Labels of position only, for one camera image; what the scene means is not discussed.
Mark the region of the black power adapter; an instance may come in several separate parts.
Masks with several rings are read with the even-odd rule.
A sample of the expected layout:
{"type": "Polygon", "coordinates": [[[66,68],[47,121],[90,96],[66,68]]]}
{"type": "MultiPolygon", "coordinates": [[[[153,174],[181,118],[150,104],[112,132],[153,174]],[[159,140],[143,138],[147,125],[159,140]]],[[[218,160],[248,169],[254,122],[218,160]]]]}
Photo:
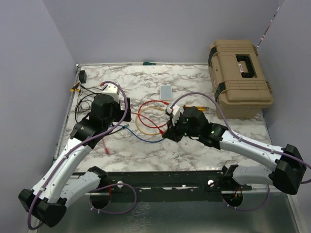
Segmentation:
{"type": "Polygon", "coordinates": [[[80,70],[79,71],[79,82],[82,84],[86,83],[86,79],[87,79],[87,74],[85,70],[80,70]]]}

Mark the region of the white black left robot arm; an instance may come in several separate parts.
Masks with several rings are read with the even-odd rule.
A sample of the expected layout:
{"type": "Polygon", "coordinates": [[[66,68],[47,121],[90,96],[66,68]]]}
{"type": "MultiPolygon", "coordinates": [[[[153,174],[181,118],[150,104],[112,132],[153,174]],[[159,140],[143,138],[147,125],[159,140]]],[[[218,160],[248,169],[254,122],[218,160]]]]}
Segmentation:
{"type": "Polygon", "coordinates": [[[130,98],[124,100],[121,109],[118,95],[97,95],[88,116],[74,125],[63,151],[48,172],[31,189],[22,189],[18,199],[28,213],[29,230],[34,231],[43,224],[56,226],[73,202],[89,191],[100,192],[108,187],[107,173],[96,166],[74,183],[67,181],[99,141],[122,122],[131,121],[130,98]]]}

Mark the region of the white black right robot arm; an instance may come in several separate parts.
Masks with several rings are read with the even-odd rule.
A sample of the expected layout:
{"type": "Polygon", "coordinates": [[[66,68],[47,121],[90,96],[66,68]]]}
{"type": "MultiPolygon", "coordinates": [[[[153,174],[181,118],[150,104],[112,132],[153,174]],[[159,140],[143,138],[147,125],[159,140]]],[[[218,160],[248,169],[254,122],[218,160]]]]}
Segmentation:
{"type": "Polygon", "coordinates": [[[187,136],[203,145],[218,150],[226,150],[245,156],[261,166],[233,166],[232,173],[224,176],[223,184],[229,190],[239,185],[273,185],[278,190],[295,195],[306,172],[298,149],[292,145],[285,148],[264,144],[250,139],[228,127],[207,120],[196,107],[168,106],[165,110],[170,117],[163,138],[179,142],[187,136]]]}

